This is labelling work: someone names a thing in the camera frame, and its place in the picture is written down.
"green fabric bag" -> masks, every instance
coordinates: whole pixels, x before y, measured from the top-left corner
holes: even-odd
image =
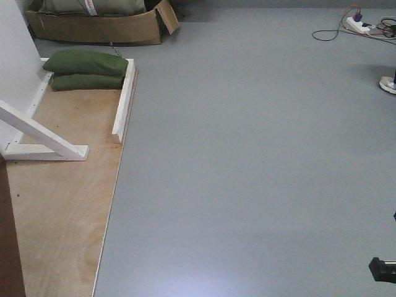
[[[124,76],[98,74],[54,74],[51,88],[54,91],[123,87]]]
[[[93,0],[93,6],[98,14],[135,15],[145,12],[144,0]],[[44,0],[43,12],[55,13],[87,13],[84,0]]]
[[[86,73],[122,76],[128,61],[113,54],[66,49],[58,51],[44,63],[43,68],[57,74]]]

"diagonal white brace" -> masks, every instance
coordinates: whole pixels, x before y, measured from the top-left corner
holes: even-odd
[[[2,100],[0,100],[0,119],[38,140],[41,144],[63,156],[65,160],[81,160],[87,157],[87,151],[80,150]]]

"plug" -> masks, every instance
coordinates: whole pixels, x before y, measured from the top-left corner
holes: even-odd
[[[361,20],[362,17],[363,17],[363,16],[362,16],[359,12],[357,12],[357,13],[353,16],[353,20],[354,20],[355,22],[360,22],[360,20]]]

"shoe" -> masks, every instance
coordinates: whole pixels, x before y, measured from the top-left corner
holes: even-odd
[[[381,77],[381,80],[379,81],[379,86],[386,92],[396,94],[396,84],[394,83],[394,79],[391,77]]]

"cardboard box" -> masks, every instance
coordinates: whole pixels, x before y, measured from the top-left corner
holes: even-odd
[[[161,43],[164,27],[172,34],[179,22],[168,0],[151,11],[127,17],[53,15],[39,12],[42,0],[33,0],[26,18],[37,38],[82,43]]]

